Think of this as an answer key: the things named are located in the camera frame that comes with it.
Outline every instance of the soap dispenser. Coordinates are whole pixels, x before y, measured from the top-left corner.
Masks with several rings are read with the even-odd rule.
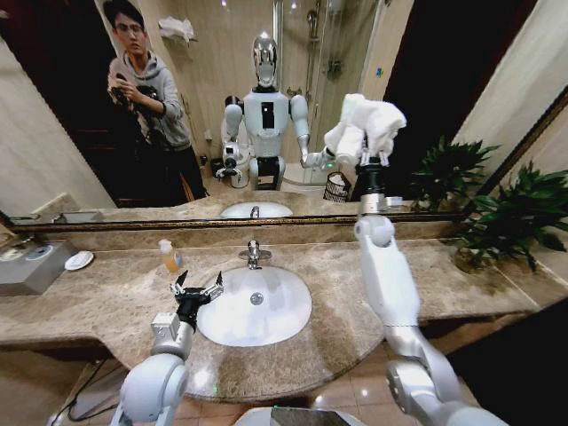
[[[181,268],[181,256],[172,247],[170,240],[160,240],[158,241],[160,246],[160,251],[162,252],[163,264],[170,272],[177,272]]]

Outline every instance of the white sink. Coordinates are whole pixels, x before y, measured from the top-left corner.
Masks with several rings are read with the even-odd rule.
[[[258,206],[258,217],[292,216],[292,210],[278,202],[247,201],[227,207],[221,212],[221,217],[231,219],[250,218],[250,211],[255,206]]]
[[[223,272],[223,286],[220,297],[200,308],[197,327],[225,346],[264,346],[289,339],[304,328],[312,312],[312,297],[302,279],[280,268],[232,269]]]

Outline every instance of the potted plant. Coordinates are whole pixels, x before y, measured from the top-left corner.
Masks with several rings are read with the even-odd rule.
[[[456,253],[458,267],[470,272],[487,258],[526,257],[534,271],[536,260],[530,245],[537,241],[553,250],[566,251],[551,228],[568,232],[568,170],[541,174],[533,162],[524,165],[517,180],[508,188],[499,186],[499,195],[474,198],[476,212],[461,234],[464,245]]]
[[[422,167],[413,173],[413,209],[434,212],[444,208],[444,204],[454,209],[460,198],[467,198],[469,189],[481,184],[481,163],[498,148],[482,145],[481,140],[452,144],[442,136],[422,159]]]

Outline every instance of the marble countertop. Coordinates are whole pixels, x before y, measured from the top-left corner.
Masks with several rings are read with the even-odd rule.
[[[452,263],[451,247],[435,240],[398,242],[408,257],[424,319],[472,317],[538,309],[496,269],[468,275]],[[231,348],[198,331],[186,365],[186,393],[224,402],[293,396],[354,367],[383,339],[367,304],[359,270],[359,244],[264,246],[279,266],[299,275],[312,293],[312,316],[287,341]],[[242,247],[184,248],[188,282],[201,286],[219,271],[242,267]],[[150,322],[177,308],[169,291],[176,278],[158,250],[97,252],[91,265],[64,272],[41,296],[0,297],[0,345],[99,339],[126,367],[149,355]]]
[[[333,202],[300,193],[233,190],[169,208],[98,209],[105,222],[135,220],[215,219],[225,208],[238,202],[272,201],[292,210],[292,216],[356,215],[358,203]]]

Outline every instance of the drain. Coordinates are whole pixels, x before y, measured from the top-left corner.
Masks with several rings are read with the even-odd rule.
[[[262,293],[253,293],[252,296],[250,297],[250,302],[252,304],[261,304],[264,301],[264,296],[262,295]]]

